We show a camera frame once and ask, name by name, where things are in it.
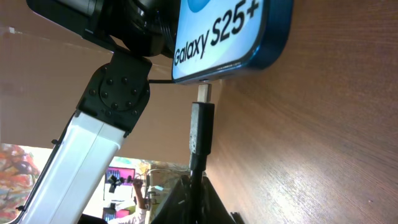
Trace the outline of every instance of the black bracket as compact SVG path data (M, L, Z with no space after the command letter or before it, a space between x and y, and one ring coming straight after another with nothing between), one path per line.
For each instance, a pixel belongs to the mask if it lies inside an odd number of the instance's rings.
M116 47L112 60L95 71L77 105L96 119L122 129L125 137L148 104L147 77L152 63Z

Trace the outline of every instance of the person's arm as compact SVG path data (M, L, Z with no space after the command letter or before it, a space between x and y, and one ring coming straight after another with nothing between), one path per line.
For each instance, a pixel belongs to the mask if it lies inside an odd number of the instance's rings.
M128 215L123 218L115 218L113 220L110 220L108 224L144 224L147 211L145 207L144 198L142 197L141 193L141 188L142 188L141 180L133 180L132 186L134 187L134 191L136 192L136 199L137 199L136 212L132 215Z
M142 197L141 187L142 187L142 180L133 180L132 186L136 192L136 199L137 199L137 207L140 209L146 209L144 198Z

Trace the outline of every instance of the black cable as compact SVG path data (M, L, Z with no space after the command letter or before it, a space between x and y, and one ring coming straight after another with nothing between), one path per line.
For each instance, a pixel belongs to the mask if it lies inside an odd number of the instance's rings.
M163 183L161 183L161 184L158 184L158 186L161 186L161 187L164 188L164 185L165 185L165 184L168 184L169 182L174 181L174 180L177 180L177 179L179 179L179 178L180 178L180 175L179 175L178 177L171 177L171 178L167 179L165 182L163 182Z
M30 191L30 194L25 202L25 205L17 207L18 210L20 210L20 214L18 215L18 217L13 220L12 222L10 222L10 224L16 224L19 223L19 221L21 220L23 214L26 212L27 208L29 207L30 203L33 200L33 197L37 191L37 189L39 189L40 184L43 181L44 176L46 175L52 161L54 160L55 156L57 155L57 152L63 142L63 139L67 133L68 130L68 126L70 124L70 121L72 120L72 118L74 117L75 113L72 114L72 116L70 117L66 127L63 129L61 136L59 137L58 141L56 142L56 144L54 145L54 148L52 149L52 152L49 156L49 159L47 160L47 162L44 165L43 171L41 172L41 174L39 175L39 178L37 178L36 184L33 186L32 190Z
M153 84L174 84L173 80L148 80L148 82Z
M136 174L136 176L134 177L135 179L136 178L139 178L140 180L142 180L142 176L144 176L144 178L145 178L145 175L144 174Z

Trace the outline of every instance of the screw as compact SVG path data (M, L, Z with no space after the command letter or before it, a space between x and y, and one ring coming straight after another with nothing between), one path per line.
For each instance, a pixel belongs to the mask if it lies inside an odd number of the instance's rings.
M107 98L108 97L108 93L103 91L103 92L101 92L101 96L102 96L102 98Z
M89 93L91 96L95 96L96 91L93 90L93 89L90 89L88 93Z
M127 78L126 78L126 77L123 77L123 78L122 78L122 83L125 84L125 85L127 85Z
M15 209L18 211L25 211L25 206L20 205L20 206L16 207Z
M119 106L117 103L112 103L111 107L112 109L116 110Z

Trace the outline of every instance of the wooden surface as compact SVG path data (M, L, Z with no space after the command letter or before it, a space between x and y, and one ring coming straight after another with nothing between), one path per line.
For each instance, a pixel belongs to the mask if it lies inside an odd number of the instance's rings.
M223 83L207 171L246 224L398 223L398 1L295 1L278 61Z

